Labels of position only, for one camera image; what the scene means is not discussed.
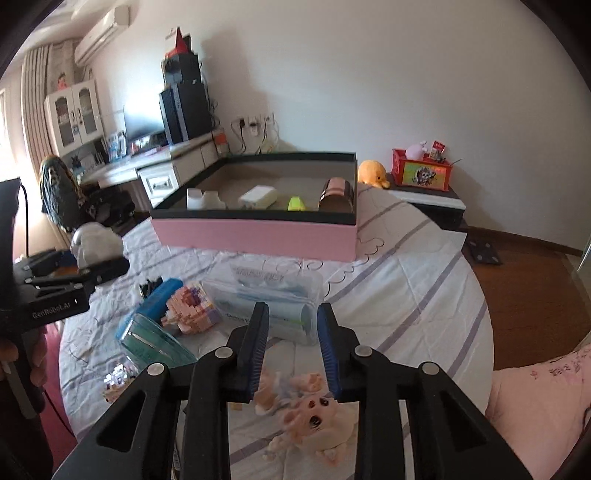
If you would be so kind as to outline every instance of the person's hand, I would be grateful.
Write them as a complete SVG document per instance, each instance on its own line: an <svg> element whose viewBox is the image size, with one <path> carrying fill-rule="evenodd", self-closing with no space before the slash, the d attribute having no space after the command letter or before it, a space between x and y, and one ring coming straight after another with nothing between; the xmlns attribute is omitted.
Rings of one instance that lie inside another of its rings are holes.
<svg viewBox="0 0 591 480"><path fill-rule="evenodd" d="M31 383L40 387L47 382L47 342L45 340L46 327L42 327L39 341L33 347L31 354ZM0 362L15 362L18 358L17 347L8 340L0 338ZM0 380L4 380L4 370L0 367Z"/></svg>

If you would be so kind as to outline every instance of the bed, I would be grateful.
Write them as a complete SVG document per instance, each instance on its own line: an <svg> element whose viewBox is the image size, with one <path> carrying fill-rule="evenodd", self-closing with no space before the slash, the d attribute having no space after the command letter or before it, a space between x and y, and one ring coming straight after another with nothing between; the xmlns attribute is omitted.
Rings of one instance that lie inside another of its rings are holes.
<svg viewBox="0 0 591 480"><path fill-rule="evenodd" d="M76 437L83 438L108 407L102 379L125 358L114 335L119 322L141 301L137 285L159 275L199 280L214 265L241 258L284 273L318 271L324 279L324 298L331 302L337 320L354 329L362 344L402 364L438 363L484 411L492 382L492 328L472 269L458 247L415 207L384 190L362 185L358 190L357 260L348 264L164 247L150 220L130 231L124 237L131 265L127 275L98 287L90 310L67 319L64 326L60 384ZM220 325L181 342L203 355L224 345L227 338ZM323 371L317 345L277 338L267 342L265 364L286 373ZM182 425L182 414L179 422ZM353 474L354 453L336 468L317 459L301 462L302 453L296 449L264 460L262 451L278 433L278 424L272 417L256 416L252 405L229 410L229 429L233 478L345 480ZM407 424L404 433L409 448ZM177 435L180 445L181 435L182 428ZM355 440L353 436L349 441L351 452ZM409 461L407 465L412 472Z"/></svg>

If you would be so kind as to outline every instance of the air conditioner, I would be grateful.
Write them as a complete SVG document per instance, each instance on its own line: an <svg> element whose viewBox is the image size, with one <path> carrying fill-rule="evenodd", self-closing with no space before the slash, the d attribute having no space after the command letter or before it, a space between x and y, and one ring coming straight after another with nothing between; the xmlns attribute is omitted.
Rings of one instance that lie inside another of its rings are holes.
<svg viewBox="0 0 591 480"><path fill-rule="evenodd" d="M129 27L129 7L120 5L109 11L92 30L88 32L74 51L74 61L79 67L88 65L92 57Z"/></svg>

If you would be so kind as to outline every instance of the plush toy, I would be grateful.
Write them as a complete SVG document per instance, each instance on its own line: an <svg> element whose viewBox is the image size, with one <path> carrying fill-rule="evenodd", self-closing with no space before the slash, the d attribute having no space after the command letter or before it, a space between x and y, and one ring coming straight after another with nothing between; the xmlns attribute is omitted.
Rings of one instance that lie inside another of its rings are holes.
<svg viewBox="0 0 591 480"><path fill-rule="evenodd" d="M298 400L307 393L314 393L326 388L320 374L304 374L297 377L285 377L281 372L270 373L262 369L259 388L254 395L257 415L275 413L293 400Z"/></svg>
<svg viewBox="0 0 591 480"><path fill-rule="evenodd" d="M427 153L427 142L420 142L414 145L411 145L406 150L406 158L408 160L422 160Z"/></svg>
<svg viewBox="0 0 591 480"><path fill-rule="evenodd" d="M89 222L74 232L70 251L83 269L123 256L123 239L100 223Z"/></svg>
<svg viewBox="0 0 591 480"><path fill-rule="evenodd" d="M254 402L259 415L277 413L284 431L269 443L266 460L292 445L315 453L329 465L337 465L345 456L357 412L352 405L337 403L322 375L289 378L263 369Z"/></svg>
<svg viewBox="0 0 591 480"><path fill-rule="evenodd" d="M357 422L352 406L339 404L330 393L306 395L284 410L284 433L273 438L265 452L271 460L281 450L294 445L303 452L315 453L335 466L345 457L347 440Z"/></svg>
<svg viewBox="0 0 591 480"><path fill-rule="evenodd" d="M387 189L390 186L390 182L386 180L386 169L376 160L364 160L361 162L357 178L361 183L379 189Z"/></svg>

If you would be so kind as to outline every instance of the pink box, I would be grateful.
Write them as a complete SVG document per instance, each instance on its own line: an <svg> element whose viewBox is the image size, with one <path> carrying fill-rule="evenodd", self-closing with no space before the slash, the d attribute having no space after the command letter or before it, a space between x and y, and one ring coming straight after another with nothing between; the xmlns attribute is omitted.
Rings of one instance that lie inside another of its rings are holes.
<svg viewBox="0 0 591 480"><path fill-rule="evenodd" d="M354 189L351 212L319 212L329 178ZM275 187L267 210L240 210L237 199L256 185ZM187 210L188 188L216 190L227 210ZM291 196L307 211L289 212ZM357 241L357 160L354 154L282 153L223 158L179 187L152 210L163 245L273 256L353 261Z"/></svg>

